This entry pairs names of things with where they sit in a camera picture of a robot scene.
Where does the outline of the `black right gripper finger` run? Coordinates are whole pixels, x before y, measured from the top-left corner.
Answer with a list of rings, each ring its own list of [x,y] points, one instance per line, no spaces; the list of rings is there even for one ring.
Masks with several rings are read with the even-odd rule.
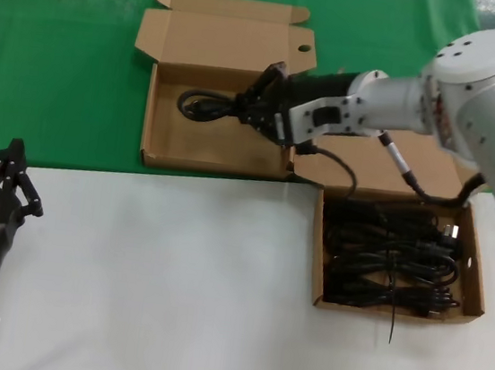
[[[275,115],[279,106],[267,100],[238,96],[235,117],[244,125],[250,125],[267,139],[276,139]]]
[[[248,103],[269,103],[279,94],[283,83],[288,79],[287,64],[284,61],[270,64],[249,86]]]

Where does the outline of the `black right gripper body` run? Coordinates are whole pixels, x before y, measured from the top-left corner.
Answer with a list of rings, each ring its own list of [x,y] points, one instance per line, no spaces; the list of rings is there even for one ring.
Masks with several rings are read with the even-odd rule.
[[[319,135],[348,129],[352,73],[289,75],[275,96],[274,117],[280,144],[312,141]]]

